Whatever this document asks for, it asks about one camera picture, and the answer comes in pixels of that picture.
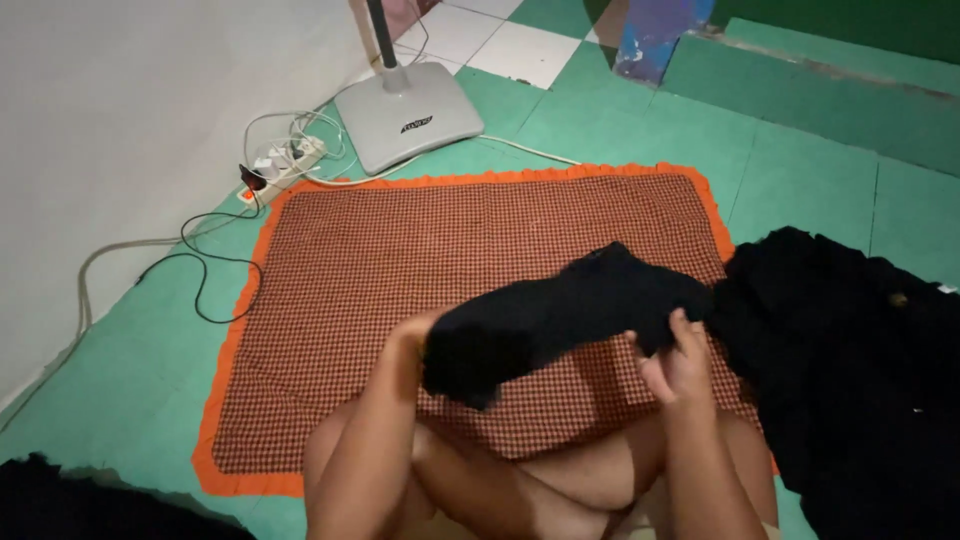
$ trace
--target orange mat trim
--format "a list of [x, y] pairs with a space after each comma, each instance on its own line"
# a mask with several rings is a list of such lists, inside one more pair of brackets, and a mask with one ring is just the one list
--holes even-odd
[[[276, 224], [279, 222], [283, 205], [298, 193], [305, 191], [325, 191], [333, 189], [408, 189], [439, 185], [569, 181], [596, 176], [637, 176], [663, 173], [682, 174], [693, 183], [697, 194], [700, 196], [700, 201], [704, 205], [704, 210], [707, 212], [710, 229], [713, 232], [713, 239], [717, 246], [717, 254], [720, 256], [720, 259], [726, 263], [733, 257], [733, 243], [730, 238], [730, 232], [727, 231], [723, 220], [720, 219], [720, 213], [717, 211], [717, 204], [713, 200], [713, 194], [710, 192], [707, 178], [693, 167], [683, 167], [665, 162], [658, 163], [653, 167], [632, 163], [618, 167], [585, 163], [567, 169], [544, 169], [539, 171], [527, 169], [522, 172], [487, 172], [480, 175], [423, 176], [409, 180], [381, 179], [365, 184], [354, 186], [345, 185], [343, 187], [300, 182], [280, 193], [270, 204], [270, 215], [260, 229], [260, 237], [257, 239], [256, 246], [253, 248], [251, 260], [260, 265], [265, 263], [267, 250], [270, 246], [274, 230], [276, 229]], [[256, 271], [251, 267], [249, 273], [250, 278], [240, 293], [240, 298], [237, 300], [236, 307], [233, 310], [233, 316], [243, 313], [250, 303], [253, 293], [259, 286]], [[301, 474], [226, 475], [220, 472], [213, 459], [213, 441], [220, 425], [220, 413], [227, 395], [227, 387], [233, 369], [233, 359], [236, 356], [237, 349], [240, 346], [240, 338], [246, 327], [246, 317], [231, 323], [229, 326], [227, 340], [224, 341], [220, 349], [220, 354], [217, 356], [217, 372], [213, 377], [210, 397], [207, 398], [206, 405], [204, 406], [204, 418], [200, 423], [200, 439], [190, 461], [193, 463], [194, 470], [197, 472], [200, 486], [210, 495], [227, 497], [234, 495], [285, 495], [288, 497], [302, 497], [303, 476]]]

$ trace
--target person's lap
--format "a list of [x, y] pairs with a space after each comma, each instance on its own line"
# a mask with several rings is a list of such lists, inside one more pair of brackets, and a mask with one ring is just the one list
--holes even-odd
[[[338, 407], [307, 442], [308, 504], [352, 407]], [[776, 495], [762, 436], [731, 413], [719, 418], [741, 484], [760, 519], [775, 525]], [[481, 538], [602, 538], [660, 476], [664, 454], [658, 415], [594, 443], [518, 464], [439, 426], [418, 423], [398, 529], [430, 519], [439, 508]]]

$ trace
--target standing fan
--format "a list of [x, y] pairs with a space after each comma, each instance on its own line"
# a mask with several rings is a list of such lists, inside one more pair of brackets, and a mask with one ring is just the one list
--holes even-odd
[[441, 64], [396, 63], [380, 0], [367, 0], [383, 71], [344, 89], [337, 111], [367, 174], [483, 133], [483, 120]]

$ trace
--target black garment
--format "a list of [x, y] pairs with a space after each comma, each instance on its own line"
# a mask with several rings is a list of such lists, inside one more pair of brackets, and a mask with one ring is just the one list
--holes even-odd
[[253, 540], [245, 530], [146, 493], [64, 479], [41, 454], [0, 466], [4, 540]]
[[708, 325], [820, 538], [957, 538], [960, 296], [793, 228], [727, 274]]
[[703, 319], [709, 290], [614, 242], [552, 278], [511, 283], [442, 316], [426, 339], [423, 387], [483, 410], [498, 384], [582, 343], [634, 330], [648, 355], [670, 345], [667, 316], [677, 307], [691, 321]]

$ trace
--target checkered mat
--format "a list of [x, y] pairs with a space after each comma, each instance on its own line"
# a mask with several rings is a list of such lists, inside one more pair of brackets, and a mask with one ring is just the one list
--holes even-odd
[[[300, 184], [274, 202], [253, 259], [265, 279], [220, 353], [193, 461], [218, 495], [302, 494], [310, 431], [356, 397], [391, 327], [521, 279], [549, 276], [614, 240], [706, 283], [733, 246], [694, 169], [566, 170]], [[257, 286], [255, 274], [237, 305]], [[711, 344], [720, 406], [756, 421]], [[522, 459], [586, 442], [655, 407], [622, 338], [507, 383], [487, 412], [420, 394], [420, 411]]]

